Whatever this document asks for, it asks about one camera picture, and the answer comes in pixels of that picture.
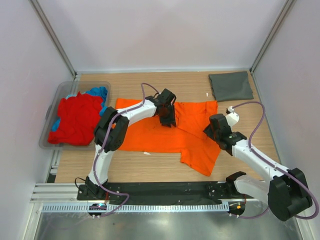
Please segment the orange t shirt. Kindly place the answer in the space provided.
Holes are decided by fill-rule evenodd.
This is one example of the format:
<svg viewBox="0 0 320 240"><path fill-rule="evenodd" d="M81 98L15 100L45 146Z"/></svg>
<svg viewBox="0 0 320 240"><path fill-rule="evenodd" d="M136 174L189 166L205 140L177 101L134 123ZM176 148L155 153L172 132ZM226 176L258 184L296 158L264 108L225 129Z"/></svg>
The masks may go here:
<svg viewBox="0 0 320 240"><path fill-rule="evenodd" d="M128 127L120 150L179 153L181 163L209 177L221 150L204 129L218 112L218 103L176 102L174 107L176 126L162 126L158 116L140 120Z"/></svg>

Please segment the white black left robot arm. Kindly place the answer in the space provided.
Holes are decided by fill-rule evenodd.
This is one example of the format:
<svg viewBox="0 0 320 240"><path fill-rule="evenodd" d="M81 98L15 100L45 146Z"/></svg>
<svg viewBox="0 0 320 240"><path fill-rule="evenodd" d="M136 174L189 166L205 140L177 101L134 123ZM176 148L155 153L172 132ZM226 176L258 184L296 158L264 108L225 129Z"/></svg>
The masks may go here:
<svg viewBox="0 0 320 240"><path fill-rule="evenodd" d="M128 128L144 119L159 117L160 124L176 127L175 106L177 97L168 89L155 95L143 96L142 101L125 108L108 107L94 129L95 154L92 168L78 186L77 199L102 200L107 193L108 172L114 153L124 143Z"/></svg>

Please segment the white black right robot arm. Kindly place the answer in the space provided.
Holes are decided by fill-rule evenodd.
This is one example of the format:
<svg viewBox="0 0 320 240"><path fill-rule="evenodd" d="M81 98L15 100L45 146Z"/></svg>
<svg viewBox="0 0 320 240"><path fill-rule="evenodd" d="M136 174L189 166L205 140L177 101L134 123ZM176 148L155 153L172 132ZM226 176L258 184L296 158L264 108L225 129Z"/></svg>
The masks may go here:
<svg viewBox="0 0 320 240"><path fill-rule="evenodd" d="M226 194L231 198L241 194L256 198L265 203L281 221L296 217L312 207L314 201L304 173L298 168L289 169L272 160L249 144L245 135L232 131L232 126L238 121L239 115L234 112L215 114L209 117L209 125L203 132L221 150L246 163L262 179L236 172L230 176L231 182L225 185Z"/></svg>

